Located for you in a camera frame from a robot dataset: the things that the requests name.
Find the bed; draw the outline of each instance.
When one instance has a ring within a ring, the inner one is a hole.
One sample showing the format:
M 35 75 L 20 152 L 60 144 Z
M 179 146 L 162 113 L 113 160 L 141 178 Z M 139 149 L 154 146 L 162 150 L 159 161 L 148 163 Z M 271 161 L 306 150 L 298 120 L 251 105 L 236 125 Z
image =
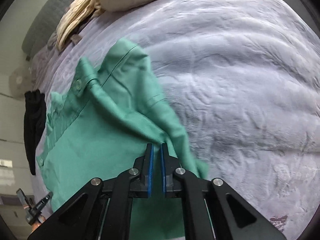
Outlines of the bed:
M 70 88 L 80 57 L 98 66 L 119 38 L 139 44 L 208 178 L 223 178 L 288 240 L 301 235 L 320 203 L 320 40 L 286 3 L 157 0 L 106 12 L 80 35 L 62 53 L 52 35 L 33 58 L 47 107 L 51 92 Z M 39 200 L 47 189 L 36 171 Z

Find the silver bolt head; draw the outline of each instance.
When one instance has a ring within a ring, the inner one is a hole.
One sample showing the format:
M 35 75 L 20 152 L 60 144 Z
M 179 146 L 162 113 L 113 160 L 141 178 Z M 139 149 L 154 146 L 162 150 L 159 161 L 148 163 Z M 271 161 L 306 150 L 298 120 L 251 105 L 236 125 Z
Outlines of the silver bolt head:
M 129 173 L 131 175 L 137 175 L 139 173 L 139 170 L 136 168 L 131 168 L 131 169 L 129 169 Z
M 183 175 L 186 173 L 186 170 L 184 168 L 176 168 L 176 173 L 179 175 Z
M 216 186 L 222 186 L 223 180 L 219 179 L 219 178 L 216 178 L 216 179 L 213 180 L 213 184 L 216 185 Z
M 97 186 L 101 183 L 101 180 L 99 178 L 94 178 L 91 180 L 91 184 L 94 186 Z

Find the wall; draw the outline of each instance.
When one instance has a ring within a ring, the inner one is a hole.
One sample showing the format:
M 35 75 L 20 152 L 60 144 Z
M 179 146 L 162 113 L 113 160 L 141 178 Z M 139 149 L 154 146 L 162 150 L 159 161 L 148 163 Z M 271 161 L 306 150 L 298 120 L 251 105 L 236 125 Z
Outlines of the wall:
M 29 67 L 22 41 L 47 0 L 15 0 L 0 22 L 0 73 L 10 75 L 18 66 Z
M 0 195 L 15 195 L 19 187 L 26 195 L 33 195 L 23 144 L 25 103 L 11 97 L 8 78 L 17 67 L 30 67 L 21 44 L 46 1 L 15 0 L 0 21 Z M 27 239 L 31 227 L 21 206 L 0 203 L 0 215 L 19 240 Z

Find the gray headboard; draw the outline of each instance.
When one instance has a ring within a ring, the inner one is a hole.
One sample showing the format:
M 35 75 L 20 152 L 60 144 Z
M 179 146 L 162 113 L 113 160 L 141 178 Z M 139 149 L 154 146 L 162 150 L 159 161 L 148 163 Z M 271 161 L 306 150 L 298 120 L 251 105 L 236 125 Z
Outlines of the gray headboard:
M 56 30 L 66 8 L 74 0 L 48 0 L 31 24 L 24 41 L 22 50 L 33 57 L 47 44 L 51 34 Z

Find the shirt button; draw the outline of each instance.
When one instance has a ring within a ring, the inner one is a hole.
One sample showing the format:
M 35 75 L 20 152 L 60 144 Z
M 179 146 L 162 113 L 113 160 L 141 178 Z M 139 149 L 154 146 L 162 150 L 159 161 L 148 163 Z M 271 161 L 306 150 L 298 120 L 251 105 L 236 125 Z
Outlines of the shirt button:
M 82 84 L 81 79 L 78 79 L 75 84 L 76 90 L 81 90 L 81 84 Z

